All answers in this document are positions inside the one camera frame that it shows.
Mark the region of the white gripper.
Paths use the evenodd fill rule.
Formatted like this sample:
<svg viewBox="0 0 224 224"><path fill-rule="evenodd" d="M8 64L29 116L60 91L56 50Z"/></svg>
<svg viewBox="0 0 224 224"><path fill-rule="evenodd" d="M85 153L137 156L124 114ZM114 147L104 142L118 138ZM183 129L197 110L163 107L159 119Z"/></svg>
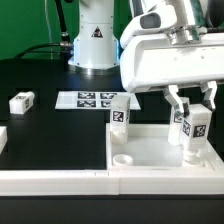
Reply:
<svg viewBox="0 0 224 224"><path fill-rule="evenodd" d="M164 88L176 117L189 115L179 87L200 84L202 104L215 110L217 83L224 83L224 33L199 28L191 3L144 3L121 39L120 72L128 92Z"/></svg>

